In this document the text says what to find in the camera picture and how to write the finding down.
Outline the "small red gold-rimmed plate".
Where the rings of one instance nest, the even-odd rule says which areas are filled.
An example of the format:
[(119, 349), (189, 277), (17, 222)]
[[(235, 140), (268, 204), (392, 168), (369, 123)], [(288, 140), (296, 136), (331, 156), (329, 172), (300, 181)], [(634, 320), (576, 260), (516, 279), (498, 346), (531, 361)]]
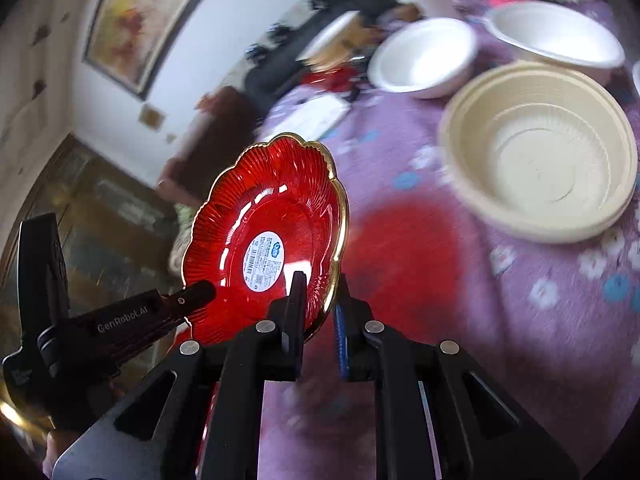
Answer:
[(297, 272), (306, 276), (303, 336), (311, 339), (335, 301), (348, 216), (346, 191), (324, 144), (282, 133), (251, 145), (216, 177), (194, 216), (182, 281), (209, 281), (216, 296), (189, 315), (175, 342), (232, 339), (288, 296)]

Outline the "cream plastic bowl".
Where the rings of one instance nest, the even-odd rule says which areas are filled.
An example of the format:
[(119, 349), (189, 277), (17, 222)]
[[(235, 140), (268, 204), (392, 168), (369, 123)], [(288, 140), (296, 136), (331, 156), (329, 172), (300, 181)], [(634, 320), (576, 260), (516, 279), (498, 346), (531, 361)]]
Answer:
[(589, 240), (634, 198), (634, 130), (614, 96), (576, 70), (488, 70), (448, 102), (438, 142), (458, 200), (522, 240)]

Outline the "wooden glass door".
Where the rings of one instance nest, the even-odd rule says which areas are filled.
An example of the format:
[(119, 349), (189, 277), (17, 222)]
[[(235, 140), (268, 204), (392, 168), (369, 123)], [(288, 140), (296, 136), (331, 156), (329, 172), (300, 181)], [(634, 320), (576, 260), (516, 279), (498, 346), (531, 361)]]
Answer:
[[(22, 220), (54, 212), (65, 259), (70, 315), (158, 289), (176, 292), (180, 278), (168, 271), (178, 234), (174, 206), (90, 150), (71, 134), (54, 152), (18, 211), (1, 253), (1, 359), (20, 345), (17, 307), (17, 229)], [(155, 366), (172, 335), (130, 360), (116, 378), (128, 389)], [(1, 372), (2, 415), (43, 441), (49, 419), (16, 408)]]

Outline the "white paper booklet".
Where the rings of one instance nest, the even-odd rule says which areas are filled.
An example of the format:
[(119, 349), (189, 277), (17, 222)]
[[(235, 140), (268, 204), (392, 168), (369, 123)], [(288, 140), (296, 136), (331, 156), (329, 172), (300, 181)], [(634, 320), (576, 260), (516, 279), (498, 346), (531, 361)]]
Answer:
[(285, 120), (269, 128), (262, 142), (282, 133), (295, 133), (305, 142), (319, 141), (350, 111), (350, 104), (334, 93), (325, 93), (300, 104)]

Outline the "black leather sofa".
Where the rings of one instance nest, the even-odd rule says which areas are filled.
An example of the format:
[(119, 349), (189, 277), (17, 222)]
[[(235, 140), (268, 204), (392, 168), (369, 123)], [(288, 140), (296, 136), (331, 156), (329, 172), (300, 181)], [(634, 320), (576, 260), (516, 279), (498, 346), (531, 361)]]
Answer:
[(381, 25), (382, 15), (395, 9), (395, 0), (320, 0), (324, 7), (317, 11), (299, 29), (286, 35), (284, 44), (258, 55), (255, 49), (247, 55), (257, 61), (246, 75), (244, 93), (262, 114), (267, 114), (276, 103), (302, 83), (310, 72), (302, 63), (296, 62), (311, 40), (333, 20), (347, 11), (359, 11), (368, 25)]

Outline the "white paper bowl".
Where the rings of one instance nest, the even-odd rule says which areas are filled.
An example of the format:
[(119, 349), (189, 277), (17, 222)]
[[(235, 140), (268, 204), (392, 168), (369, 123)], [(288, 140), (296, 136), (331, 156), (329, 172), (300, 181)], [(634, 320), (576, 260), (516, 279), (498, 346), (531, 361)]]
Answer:
[(387, 93), (439, 99), (471, 79), (477, 53), (477, 34), (470, 25), (455, 18), (429, 18), (385, 39), (372, 55), (368, 79)]
[(602, 86), (623, 67), (622, 44), (606, 27), (565, 6), (519, 1), (486, 13), (491, 36), (507, 44), (520, 60), (578, 70)]

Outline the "wooden box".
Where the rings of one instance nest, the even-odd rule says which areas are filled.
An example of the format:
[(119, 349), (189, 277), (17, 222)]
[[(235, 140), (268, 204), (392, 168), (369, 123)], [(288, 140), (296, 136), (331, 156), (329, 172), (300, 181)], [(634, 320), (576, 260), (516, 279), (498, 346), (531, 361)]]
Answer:
[(367, 25), (359, 11), (347, 11), (326, 25), (297, 55), (296, 62), (313, 73), (328, 72), (347, 63), (357, 52), (377, 44), (380, 38), (380, 31)]

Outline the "framed wall painting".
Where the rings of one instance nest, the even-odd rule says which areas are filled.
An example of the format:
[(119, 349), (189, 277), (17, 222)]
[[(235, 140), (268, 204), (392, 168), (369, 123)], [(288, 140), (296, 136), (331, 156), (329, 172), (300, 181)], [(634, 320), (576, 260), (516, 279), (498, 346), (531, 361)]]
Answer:
[(84, 61), (143, 100), (201, 0), (99, 0)]

